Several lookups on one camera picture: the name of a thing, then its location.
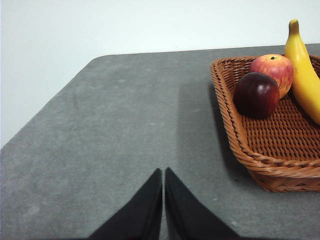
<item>red and yellow apple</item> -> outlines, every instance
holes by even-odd
[[[294,65],[290,59],[280,54],[266,54],[252,61],[248,73],[261,73],[273,78],[279,87],[280,99],[290,90]]]

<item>gray felt tabletop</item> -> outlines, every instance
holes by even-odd
[[[88,237],[167,167],[241,236],[320,239],[320,193],[260,188],[229,148],[213,91],[212,61],[283,50],[93,59],[2,148],[1,239]]]

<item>red apple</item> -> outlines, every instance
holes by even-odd
[[[240,114],[262,119],[277,108],[279,96],[275,80],[259,72],[250,72],[236,84],[233,102]]]
[[[259,56],[251,63],[248,73],[257,72],[273,78],[279,87],[280,99],[290,90],[294,65],[290,59],[280,54],[267,54]]]

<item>fake fruit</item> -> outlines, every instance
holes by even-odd
[[[299,23],[289,23],[289,36],[284,55],[293,62],[292,92],[305,112],[320,125],[320,79],[313,68],[307,48],[299,33]]]
[[[282,99],[291,88],[294,66],[285,56],[267,54],[253,60],[248,72],[262,73],[273,78],[279,86],[280,99]]]
[[[250,72],[235,86],[233,102],[240,114],[261,119],[274,112],[279,97],[275,80],[259,72]]]

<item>woven basket rim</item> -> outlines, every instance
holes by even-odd
[[[314,55],[309,56],[320,62],[320,57]],[[248,144],[243,141],[243,136],[240,134],[241,126],[236,119],[237,113],[227,104],[228,93],[226,92],[227,89],[224,86],[224,81],[221,79],[221,76],[219,76],[218,64],[234,60],[253,61],[257,57],[259,57],[259,55],[224,57],[210,64],[211,77],[217,95],[220,113],[233,154],[248,170],[261,175],[287,178],[320,178],[320,158],[313,158],[306,161],[274,158],[254,152]]]

